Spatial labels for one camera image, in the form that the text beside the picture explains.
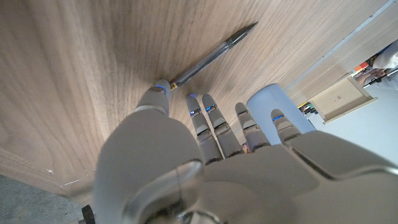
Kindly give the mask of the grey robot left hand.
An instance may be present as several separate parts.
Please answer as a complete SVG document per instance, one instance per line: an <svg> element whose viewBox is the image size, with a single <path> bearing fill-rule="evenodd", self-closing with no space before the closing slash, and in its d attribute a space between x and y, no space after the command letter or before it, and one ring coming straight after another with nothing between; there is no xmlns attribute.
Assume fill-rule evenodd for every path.
<svg viewBox="0 0 398 224"><path fill-rule="evenodd" d="M143 94L101 148L94 223L396 223L397 166L271 113L272 145L243 104L245 153L212 97L187 100L196 134L169 116L170 84Z"/></svg>

